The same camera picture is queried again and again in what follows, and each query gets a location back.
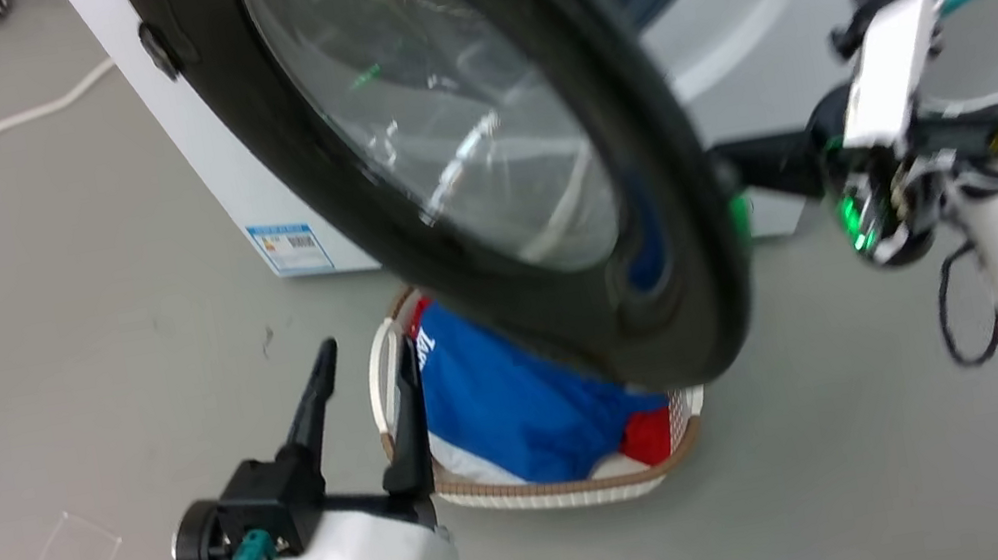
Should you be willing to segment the right gripper green lit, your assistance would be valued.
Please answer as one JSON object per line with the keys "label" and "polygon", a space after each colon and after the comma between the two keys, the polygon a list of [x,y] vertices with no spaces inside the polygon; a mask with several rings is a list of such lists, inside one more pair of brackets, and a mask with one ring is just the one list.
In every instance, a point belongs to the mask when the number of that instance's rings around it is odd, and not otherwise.
{"label": "right gripper green lit", "polygon": [[814,107],[807,130],[751,137],[710,147],[717,169],[744,188],[804,199],[827,197],[833,219],[866,264],[913,265],[947,226],[946,198],[931,172],[917,171],[927,151],[917,139],[911,104],[903,151],[845,145],[850,85],[832,87]]}

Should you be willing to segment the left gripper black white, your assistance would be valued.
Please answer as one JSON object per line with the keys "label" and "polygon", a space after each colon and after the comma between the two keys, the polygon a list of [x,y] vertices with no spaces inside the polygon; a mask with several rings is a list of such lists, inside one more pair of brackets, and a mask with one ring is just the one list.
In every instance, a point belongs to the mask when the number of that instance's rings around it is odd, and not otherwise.
{"label": "left gripper black white", "polygon": [[184,514],[174,560],[459,560],[438,524],[434,464],[416,345],[386,337],[378,406],[392,444],[380,495],[326,491],[325,420],[335,391],[337,340],[320,343],[284,446],[273,461],[244,461],[216,500]]}

